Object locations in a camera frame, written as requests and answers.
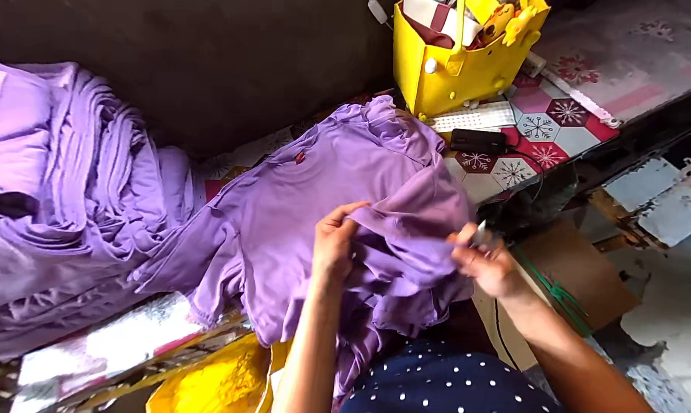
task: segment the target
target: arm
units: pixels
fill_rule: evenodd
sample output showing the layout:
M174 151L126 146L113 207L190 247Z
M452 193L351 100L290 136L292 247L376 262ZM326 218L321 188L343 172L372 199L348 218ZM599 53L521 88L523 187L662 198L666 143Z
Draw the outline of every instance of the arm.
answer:
M273 413L330 411L342 285L350 272L350 237L358 229L354 221L343 220L367 204L339 206L315 227L313 273Z
M476 226L469 224L460 234L451 235L448 241L457 246L453 258L463 274L475 278L506 309L567 410L652 412L634 387L534 294L515 271L514 260L503 246L490 258L462 247L468 245L475 231Z

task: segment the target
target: purple t-shirt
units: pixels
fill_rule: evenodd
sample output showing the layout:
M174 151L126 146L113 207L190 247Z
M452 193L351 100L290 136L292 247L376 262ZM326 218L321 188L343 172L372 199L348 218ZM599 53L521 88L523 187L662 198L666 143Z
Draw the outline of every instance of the purple t-shirt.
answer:
M129 273L192 217L192 188L102 78L0 64L0 359L144 298Z
M206 324L238 302L262 344L285 341L306 295L315 223L371 201L350 216L361 228L338 334L342 394L381 347L380 331L414 336L442 321L464 288L444 239L470 208L443 146L426 125L397 117L389 96L344 105L226 185L133 276L145 293L190 291Z

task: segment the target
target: hand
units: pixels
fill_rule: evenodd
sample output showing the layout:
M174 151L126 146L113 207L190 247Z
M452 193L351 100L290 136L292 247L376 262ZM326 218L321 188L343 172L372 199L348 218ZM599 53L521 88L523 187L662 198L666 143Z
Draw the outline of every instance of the hand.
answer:
M497 249L486 256L487 251L470 249L470 238L478 227L474 223L466 224L459 234L452 233L448 242L455 246L451 257L458 264L461 274L476 279L476 283L491 297L511 298L530 291L529 286L516 272L514 259L499 241Z
M313 279L311 285L338 286L350 273L350 238L356 233L358 224L345 220L346 215L369 205L369 202L353 202L341 205L315 226L315 249L313 253Z

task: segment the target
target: person's right hand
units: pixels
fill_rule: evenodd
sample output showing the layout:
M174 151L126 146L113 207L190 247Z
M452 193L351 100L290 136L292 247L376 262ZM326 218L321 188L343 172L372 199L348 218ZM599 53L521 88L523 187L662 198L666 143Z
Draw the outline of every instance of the person's right hand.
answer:
M494 298L511 298L531 291L516 272L514 259L503 242L499 242L498 248L488 255L485 250L468 248L477 229L476 224L469 223L459 234L448 236L448 242L455 246L451 257L458 263L458 271L475 278L482 290Z

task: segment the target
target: snowflake pattern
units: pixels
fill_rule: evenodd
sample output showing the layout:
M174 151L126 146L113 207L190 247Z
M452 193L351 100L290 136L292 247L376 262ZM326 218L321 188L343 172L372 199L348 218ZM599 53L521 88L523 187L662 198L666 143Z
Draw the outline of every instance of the snowflake pattern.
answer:
M639 23L631 33L640 34L642 36L656 37L666 42L673 42L671 26L664 20L655 20L652 22Z
M497 169L494 169L495 172L493 174L503 182L504 187L513 187L533 175L532 172L534 171L531 171L530 168L523 163L523 159L522 162L507 162L502 159L501 165L499 165Z
M201 172L208 179L222 179L233 167L231 154L213 156L201 165Z
M557 70L558 76L568 83L582 85L583 83L598 83L600 73L592 69L591 62L585 57L576 54L575 56L561 56L557 63L552 64Z
M541 140L552 140L552 132L555 130L552 120L542 119L542 116L525 117L522 127L524 127L522 135Z
M582 127L588 118L588 111L572 99L553 101L547 114L562 127Z
M544 169L549 169L556 164L559 164L563 156L555 151L551 146L531 146L531 156L542 165Z
M472 169L480 168L483 171L488 169L488 164L491 163L491 158L486 154L462 154L463 159L460 164L463 166L470 166Z

